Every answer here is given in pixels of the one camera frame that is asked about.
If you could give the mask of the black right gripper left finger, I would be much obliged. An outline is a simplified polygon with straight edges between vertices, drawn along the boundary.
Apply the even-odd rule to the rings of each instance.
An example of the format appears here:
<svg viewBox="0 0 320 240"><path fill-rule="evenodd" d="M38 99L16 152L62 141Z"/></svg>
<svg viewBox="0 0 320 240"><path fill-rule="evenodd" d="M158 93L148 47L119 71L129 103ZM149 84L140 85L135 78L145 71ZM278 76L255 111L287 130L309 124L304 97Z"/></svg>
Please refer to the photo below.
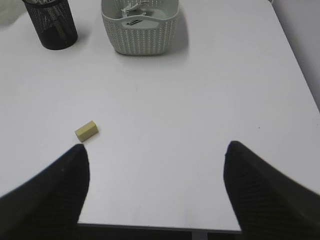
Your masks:
<svg viewBox="0 0 320 240"><path fill-rule="evenodd" d="M2 240L77 240L90 183L83 144L0 198Z"/></svg>

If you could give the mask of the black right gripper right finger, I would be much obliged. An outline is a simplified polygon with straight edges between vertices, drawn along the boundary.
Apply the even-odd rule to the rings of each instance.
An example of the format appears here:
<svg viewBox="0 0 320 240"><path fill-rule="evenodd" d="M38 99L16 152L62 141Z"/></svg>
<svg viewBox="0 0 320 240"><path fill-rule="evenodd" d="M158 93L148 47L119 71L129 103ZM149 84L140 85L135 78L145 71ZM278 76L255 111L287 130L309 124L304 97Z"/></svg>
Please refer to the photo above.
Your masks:
<svg viewBox="0 0 320 240"><path fill-rule="evenodd" d="M244 239L320 238L320 196L239 141L227 147L223 180Z"/></svg>

